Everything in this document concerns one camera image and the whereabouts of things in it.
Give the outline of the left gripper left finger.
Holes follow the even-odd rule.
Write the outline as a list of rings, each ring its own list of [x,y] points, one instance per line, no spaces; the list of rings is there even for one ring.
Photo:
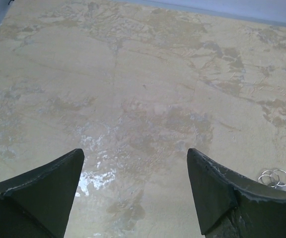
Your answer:
[[[74,149],[0,182],[0,238],[62,238],[78,186],[84,152]]]

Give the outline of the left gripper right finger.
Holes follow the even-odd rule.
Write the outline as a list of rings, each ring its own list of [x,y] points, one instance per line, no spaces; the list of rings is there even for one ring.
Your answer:
[[[193,148],[187,167],[202,235],[286,238],[286,191],[251,180]]]

